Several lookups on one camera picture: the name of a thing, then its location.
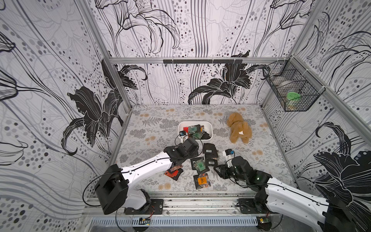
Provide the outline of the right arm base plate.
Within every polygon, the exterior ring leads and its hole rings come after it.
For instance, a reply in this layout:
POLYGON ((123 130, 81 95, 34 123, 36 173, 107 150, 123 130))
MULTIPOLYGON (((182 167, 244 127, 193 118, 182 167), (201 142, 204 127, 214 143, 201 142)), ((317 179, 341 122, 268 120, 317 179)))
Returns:
POLYGON ((268 209, 266 200, 240 198, 236 206, 242 214, 276 214, 276 212, 268 209))

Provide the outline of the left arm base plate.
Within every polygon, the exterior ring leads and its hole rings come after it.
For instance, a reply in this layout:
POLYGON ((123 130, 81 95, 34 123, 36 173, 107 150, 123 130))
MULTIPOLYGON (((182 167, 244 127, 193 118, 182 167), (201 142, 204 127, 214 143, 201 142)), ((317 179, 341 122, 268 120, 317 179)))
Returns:
POLYGON ((164 200, 151 199, 149 203, 144 204, 140 209, 126 208, 126 215, 161 215, 163 212, 164 200))

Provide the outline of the orange label tea bag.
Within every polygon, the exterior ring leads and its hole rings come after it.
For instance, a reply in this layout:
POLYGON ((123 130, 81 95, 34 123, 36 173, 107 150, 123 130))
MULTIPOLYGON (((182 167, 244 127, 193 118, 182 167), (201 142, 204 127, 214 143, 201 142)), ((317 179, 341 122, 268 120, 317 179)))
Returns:
POLYGON ((196 189, 205 189, 211 187, 211 183, 207 173, 194 175, 193 179, 196 189))

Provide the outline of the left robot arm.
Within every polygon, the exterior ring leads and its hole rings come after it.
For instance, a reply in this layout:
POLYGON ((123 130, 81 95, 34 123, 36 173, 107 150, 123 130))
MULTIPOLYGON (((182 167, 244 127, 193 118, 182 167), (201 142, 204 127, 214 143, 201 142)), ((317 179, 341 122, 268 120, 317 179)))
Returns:
POLYGON ((188 138, 140 163, 127 167, 111 165, 94 187, 103 213, 109 215, 122 207, 139 214, 149 213, 152 208, 150 196, 144 189, 136 189, 137 184, 197 157, 198 150, 198 142, 188 138))

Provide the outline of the large green tea bag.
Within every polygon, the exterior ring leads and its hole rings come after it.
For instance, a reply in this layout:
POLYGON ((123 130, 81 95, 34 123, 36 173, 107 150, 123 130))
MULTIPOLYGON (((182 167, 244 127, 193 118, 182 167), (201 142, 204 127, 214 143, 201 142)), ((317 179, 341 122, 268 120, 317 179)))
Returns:
POLYGON ((209 167, 206 166, 203 157, 193 158, 190 160, 190 163, 192 170, 196 170, 199 175, 210 171, 209 167))

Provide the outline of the green picture tea bag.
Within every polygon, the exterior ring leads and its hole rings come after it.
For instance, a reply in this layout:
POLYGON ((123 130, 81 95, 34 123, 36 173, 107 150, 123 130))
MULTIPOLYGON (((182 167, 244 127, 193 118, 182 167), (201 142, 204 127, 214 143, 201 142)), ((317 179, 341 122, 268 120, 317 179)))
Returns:
POLYGON ((201 140, 203 135, 204 135, 204 132, 201 131, 201 132, 196 132, 196 133, 192 134, 192 137, 196 140, 201 140))

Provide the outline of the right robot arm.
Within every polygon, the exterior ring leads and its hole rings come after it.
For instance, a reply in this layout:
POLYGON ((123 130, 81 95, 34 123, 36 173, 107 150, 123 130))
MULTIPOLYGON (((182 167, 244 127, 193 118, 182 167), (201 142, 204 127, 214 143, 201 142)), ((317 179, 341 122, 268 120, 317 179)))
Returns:
POLYGON ((253 200, 239 199, 242 213, 278 213, 318 232, 354 232, 356 220, 339 199, 326 199, 293 188, 270 174, 253 169, 240 156, 214 167, 217 174, 256 192, 253 200))

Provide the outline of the green leafy tea bag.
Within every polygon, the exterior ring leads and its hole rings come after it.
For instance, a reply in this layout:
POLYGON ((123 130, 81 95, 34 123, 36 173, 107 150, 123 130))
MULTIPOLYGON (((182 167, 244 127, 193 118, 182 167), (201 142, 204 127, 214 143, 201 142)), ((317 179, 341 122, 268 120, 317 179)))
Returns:
POLYGON ((201 129, 201 125, 198 124, 198 125, 192 125, 192 126, 189 126, 188 127, 188 132, 189 134, 194 134, 196 132, 201 132, 202 129, 201 129))

